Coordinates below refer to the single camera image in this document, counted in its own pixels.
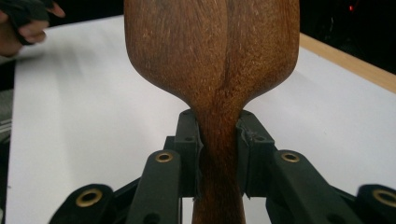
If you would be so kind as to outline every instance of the wood grain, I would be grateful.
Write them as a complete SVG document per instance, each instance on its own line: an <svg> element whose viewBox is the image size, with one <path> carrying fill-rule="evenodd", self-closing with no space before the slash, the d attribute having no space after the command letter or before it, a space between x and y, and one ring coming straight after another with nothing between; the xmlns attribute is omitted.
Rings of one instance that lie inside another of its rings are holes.
<svg viewBox="0 0 396 224"><path fill-rule="evenodd" d="M197 118L205 146L192 222L245 223L235 124L249 100L293 70L298 0L126 0L124 10L136 71Z"/></svg>

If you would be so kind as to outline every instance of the brass insert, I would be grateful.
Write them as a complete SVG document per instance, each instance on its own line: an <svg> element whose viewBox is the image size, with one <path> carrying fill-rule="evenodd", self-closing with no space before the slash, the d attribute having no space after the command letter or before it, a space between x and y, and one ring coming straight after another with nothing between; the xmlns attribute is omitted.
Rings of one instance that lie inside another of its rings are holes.
<svg viewBox="0 0 396 224"><path fill-rule="evenodd" d="M103 196L102 191L99 189L87 189L84 190L76 199L76 205L78 207L89 207L99 202Z"/></svg>
<svg viewBox="0 0 396 224"><path fill-rule="evenodd" d="M374 198L390 207L396 208L396 194L384 189L375 189L373 190Z"/></svg>
<svg viewBox="0 0 396 224"><path fill-rule="evenodd" d="M155 157L155 160L158 162L168 162L168 161L171 161L172 159L173 159L173 156L169 152L160 153Z"/></svg>
<svg viewBox="0 0 396 224"><path fill-rule="evenodd" d="M300 160L300 158L296 154L291 152L282 153L281 157L284 161L289 162L298 162Z"/></svg>

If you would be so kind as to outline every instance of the white tabletop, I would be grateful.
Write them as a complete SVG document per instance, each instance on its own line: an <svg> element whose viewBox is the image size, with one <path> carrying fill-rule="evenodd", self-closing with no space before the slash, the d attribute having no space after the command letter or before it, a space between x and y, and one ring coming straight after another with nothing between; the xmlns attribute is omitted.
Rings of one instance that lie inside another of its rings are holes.
<svg viewBox="0 0 396 224"><path fill-rule="evenodd" d="M26 48L15 80L7 223L47 223L91 183L119 189L174 135L188 107L129 63L123 17L51 28ZM300 49L295 71L246 106L279 149L303 153L327 181L396 189L396 94ZM191 222L185 200L184 223ZM245 200L247 223L269 223L263 199Z"/></svg>

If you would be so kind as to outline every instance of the dark background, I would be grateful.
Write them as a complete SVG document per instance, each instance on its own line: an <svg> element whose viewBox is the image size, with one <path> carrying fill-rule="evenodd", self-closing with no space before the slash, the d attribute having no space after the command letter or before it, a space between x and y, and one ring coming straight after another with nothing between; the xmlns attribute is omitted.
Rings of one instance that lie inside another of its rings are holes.
<svg viewBox="0 0 396 224"><path fill-rule="evenodd" d="M51 16L51 26L123 13L122 0L56 2L66 17ZM302 33L396 74L396 0L300 0L300 8ZM0 65L0 121L11 119L14 70L15 62ZM10 132L0 134L2 209L6 204L9 139Z"/></svg>

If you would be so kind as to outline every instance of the wooden table edge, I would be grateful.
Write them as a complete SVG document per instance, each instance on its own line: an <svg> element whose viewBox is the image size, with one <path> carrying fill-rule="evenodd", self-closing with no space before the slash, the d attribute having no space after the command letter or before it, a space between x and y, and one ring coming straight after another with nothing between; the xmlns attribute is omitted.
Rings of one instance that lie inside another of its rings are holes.
<svg viewBox="0 0 396 224"><path fill-rule="evenodd" d="M396 93L396 75L388 71L326 45L308 35L300 34L300 46L388 91Z"/></svg>

